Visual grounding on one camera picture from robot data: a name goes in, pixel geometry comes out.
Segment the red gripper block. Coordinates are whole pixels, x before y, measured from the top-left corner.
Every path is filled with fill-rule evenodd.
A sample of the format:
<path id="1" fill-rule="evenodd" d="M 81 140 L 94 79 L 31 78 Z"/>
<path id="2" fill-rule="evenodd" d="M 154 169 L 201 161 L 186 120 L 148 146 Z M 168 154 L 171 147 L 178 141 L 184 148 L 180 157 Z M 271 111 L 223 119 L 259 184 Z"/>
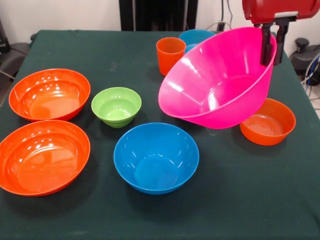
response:
<path id="1" fill-rule="evenodd" d="M 262 44 L 260 64 L 268 66 L 271 61 L 271 22 L 278 26 L 276 34 L 276 54 L 274 65 L 282 62 L 284 43 L 288 33 L 290 18 L 294 20 L 312 18 L 320 10 L 318 0 L 243 0 L 242 8 L 246 20 L 254 27 L 261 28 Z"/>

